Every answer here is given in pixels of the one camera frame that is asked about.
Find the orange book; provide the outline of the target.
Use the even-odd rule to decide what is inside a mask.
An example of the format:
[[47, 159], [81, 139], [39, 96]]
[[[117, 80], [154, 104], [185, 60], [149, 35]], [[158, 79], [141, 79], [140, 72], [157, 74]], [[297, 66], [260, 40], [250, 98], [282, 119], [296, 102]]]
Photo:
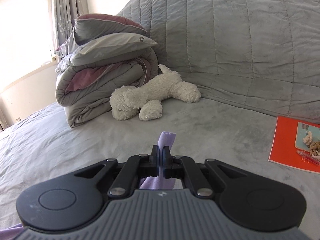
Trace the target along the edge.
[[319, 145], [319, 124], [278, 116], [269, 161], [298, 170], [319, 173], [319, 166], [303, 159], [297, 150], [319, 160], [319, 148], [311, 154], [310, 146]]

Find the grey pillow with pink piping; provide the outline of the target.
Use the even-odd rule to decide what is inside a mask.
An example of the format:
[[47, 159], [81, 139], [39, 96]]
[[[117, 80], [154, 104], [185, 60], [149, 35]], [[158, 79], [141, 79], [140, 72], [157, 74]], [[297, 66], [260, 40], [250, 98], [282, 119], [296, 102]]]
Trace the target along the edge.
[[54, 52], [71, 66], [96, 63], [156, 46], [138, 23], [122, 16], [86, 14], [75, 20], [70, 37]]

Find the grey star-patterned curtain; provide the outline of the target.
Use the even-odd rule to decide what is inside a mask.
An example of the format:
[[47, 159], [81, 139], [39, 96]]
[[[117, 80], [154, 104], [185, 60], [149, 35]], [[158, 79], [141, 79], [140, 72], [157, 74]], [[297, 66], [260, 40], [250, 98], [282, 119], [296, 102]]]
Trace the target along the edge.
[[59, 49], [73, 36], [76, 19], [88, 14], [87, 0], [52, 0], [54, 45]]

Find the grey quilted headboard cover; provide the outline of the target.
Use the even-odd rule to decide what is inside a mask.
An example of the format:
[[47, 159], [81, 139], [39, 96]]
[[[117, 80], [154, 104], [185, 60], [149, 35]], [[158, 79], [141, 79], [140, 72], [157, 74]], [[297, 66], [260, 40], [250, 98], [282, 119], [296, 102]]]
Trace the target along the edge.
[[319, 123], [319, 0], [131, 0], [120, 15], [204, 98]]

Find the grey bed sheet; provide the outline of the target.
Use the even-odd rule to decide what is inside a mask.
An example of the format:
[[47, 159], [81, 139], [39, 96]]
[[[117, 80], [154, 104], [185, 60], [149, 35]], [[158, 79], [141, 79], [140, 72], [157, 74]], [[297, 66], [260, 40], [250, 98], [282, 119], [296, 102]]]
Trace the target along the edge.
[[117, 121], [105, 113], [76, 128], [57, 103], [1, 133], [1, 228], [19, 223], [16, 199], [31, 185], [107, 158], [124, 162], [151, 152], [163, 131], [176, 134], [172, 154], [214, 158], [299, 189], [307, 202], [300, 229], [319, 239], [319, 175], [269, 161], [276, 118], [213, 100], [163, 102], [160, 119]]

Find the white plush dog toy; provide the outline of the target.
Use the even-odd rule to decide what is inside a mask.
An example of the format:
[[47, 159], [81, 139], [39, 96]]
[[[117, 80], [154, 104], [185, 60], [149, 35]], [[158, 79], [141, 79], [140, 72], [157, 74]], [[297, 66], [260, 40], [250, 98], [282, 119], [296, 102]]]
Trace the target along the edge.
[[142, 121], [162, 116], [162, 101], [175, 98], [186, 103], [200, 100], [201, 93], [195, 84], [183, 81], [180, 74], [159, 65], [161, 74], [153, 77], [141, 87], [123, 86], [110, 97], [112, 116], [116, 120], [127, 120], [138, 115]]

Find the red pen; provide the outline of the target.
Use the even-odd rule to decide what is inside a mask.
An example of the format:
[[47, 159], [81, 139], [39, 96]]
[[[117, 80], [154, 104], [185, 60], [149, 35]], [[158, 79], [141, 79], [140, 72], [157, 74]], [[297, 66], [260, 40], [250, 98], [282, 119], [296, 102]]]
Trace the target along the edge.
[[307, 160], [308, 162], [310, 162], [310, 163], [312, 163], [312, 164], [314, 164], [314, 165], [319, 166], [319, 160], [313, 158], [310, 154], [308, 154], [308, 153], [306, 153], [306, 152], [304, 152], [304, 151], [301, 151], [301, 150], [297, 150], [296, 152], [297, 152], [297, 154], [298, 154], [299, 156], [301, 156], [303, 159]]

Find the folded grey pink duvet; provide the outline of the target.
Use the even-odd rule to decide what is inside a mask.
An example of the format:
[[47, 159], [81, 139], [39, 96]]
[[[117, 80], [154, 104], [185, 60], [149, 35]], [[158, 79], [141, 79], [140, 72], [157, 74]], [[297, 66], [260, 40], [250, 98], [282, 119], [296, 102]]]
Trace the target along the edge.
[[65, 109], [69, 127], [110, 111], [110, 97], [117, 88], [140, 87], [158, 74], [158, 60], [152, 48], [81, 66], [69, 64], [71, 57], [65, 57], [56, 68], [56, 100]]

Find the lilac purple pants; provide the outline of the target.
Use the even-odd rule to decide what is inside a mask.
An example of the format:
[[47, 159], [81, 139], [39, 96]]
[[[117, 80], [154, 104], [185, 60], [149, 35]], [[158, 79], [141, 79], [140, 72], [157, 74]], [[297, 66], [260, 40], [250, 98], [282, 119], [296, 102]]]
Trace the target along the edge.
[[[172, 148], [176, 134], [172, 132], [163, 131], [159, 136], [157, 146], [160, 149], [160, 155], [162, 155], [162, 150], [164, 146], [168, 146], [169, 149]], [[157, 177], [146, 177], [140, 180], [139, 189], [143, 190], [172, 190], [175, 186], [176, 179], [170, 178], [165, 179], [163, 176], [163, 171], [159, 171]], [[7, 229], [1, 230], [1, 240], [14, 239], [18, 234], [24, 230], [24, 226], [16, 224]]]

